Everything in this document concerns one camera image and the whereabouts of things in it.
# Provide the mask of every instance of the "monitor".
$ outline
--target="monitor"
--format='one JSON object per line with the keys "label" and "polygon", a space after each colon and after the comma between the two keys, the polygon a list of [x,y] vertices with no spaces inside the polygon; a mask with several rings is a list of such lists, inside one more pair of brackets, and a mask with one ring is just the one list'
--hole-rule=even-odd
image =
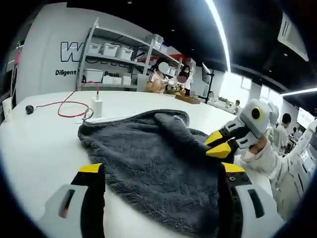
{"label": "monitor", "polygon": [[307,129],[310,123],[315,120],[315,117],[309,112],[305,111],[302,108],[298,110],[297,123],[301,125],[303,128]]}
{"label": "monitor", "polygon": [[202,76],[203,76],[203,82],[209,84],[211,81],[211,72],[204,63],[202,67]]}

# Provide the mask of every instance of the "window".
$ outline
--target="window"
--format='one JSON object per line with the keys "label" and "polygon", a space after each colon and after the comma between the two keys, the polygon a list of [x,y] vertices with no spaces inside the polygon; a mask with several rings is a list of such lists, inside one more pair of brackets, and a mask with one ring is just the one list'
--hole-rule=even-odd
{"label": "window", "polygon": [[283,97],[279,93],[263,85],[261,88],[260,100],[266,103],[268,103],[269,101],[273,102],[273,104],[278,107],[278,118],[281,118]]}
{"label": "window", "polygon": [[226,72],[220,88],[220,96],[231,102],[240,101],[243,108],[248,102],[252,81],[238,74]]}

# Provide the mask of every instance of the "fluorescent light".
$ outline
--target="fluorescent light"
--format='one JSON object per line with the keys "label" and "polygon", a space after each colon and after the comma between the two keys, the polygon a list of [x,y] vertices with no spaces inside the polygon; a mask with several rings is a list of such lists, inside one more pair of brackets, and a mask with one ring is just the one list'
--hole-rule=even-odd
{"label": "fluorescent light", "polygon": [[222,41],[222,45],[223,45],[223,50],[224,50],[224,55],[226,57],[226,62],[227,62],[227,70],[228,72],[231,72],[231,66],[230,66],[230,57],[229,57],[229,49],[228,49],[228,44],[227,44],[227,39],[226,39],[226,35],[224,33],[224,29],[220,20],[220,16],[218,14],[217,8],[214,5],[212,0],[205,0],[210,11],[211,14],[213,16],[214,21],[216,22],[216,26],[218,28],[219,34],[220,34],[220,38]]}
{"label": "fluorescent light", "polygon": [[289,95],[311,93],[311,92],[317,92],[317,88],[310,88],[310,89],[305,89],[305,90],[300,90],[300,91],[295,91],[295,92],[290,92],[290,93],[282,93],[281,96],[285,97],[285,96],[289,96]]}

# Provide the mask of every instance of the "gray towel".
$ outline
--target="gray towel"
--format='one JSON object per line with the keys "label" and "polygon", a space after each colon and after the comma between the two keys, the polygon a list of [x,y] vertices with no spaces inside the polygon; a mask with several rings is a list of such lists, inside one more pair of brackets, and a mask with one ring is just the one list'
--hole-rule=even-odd
{"label": "gray towel", "polygon": [[205,155],[207,135],[189,129],[182,111],[85,122],[78,137],[92,163],[105,165],[109,188],[139,212],[175,231],[215,235],[218,161]]}

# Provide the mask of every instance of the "black circular eye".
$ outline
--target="black circular eye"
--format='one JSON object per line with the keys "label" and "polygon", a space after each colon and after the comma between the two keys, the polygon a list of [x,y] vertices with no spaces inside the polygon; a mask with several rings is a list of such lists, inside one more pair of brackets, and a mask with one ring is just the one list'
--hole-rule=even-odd
{"label": "black circular eye", "polygon": [[260,110],[258,108],[253,108],[252,112],[253,119],[257,120],[260,118]]}

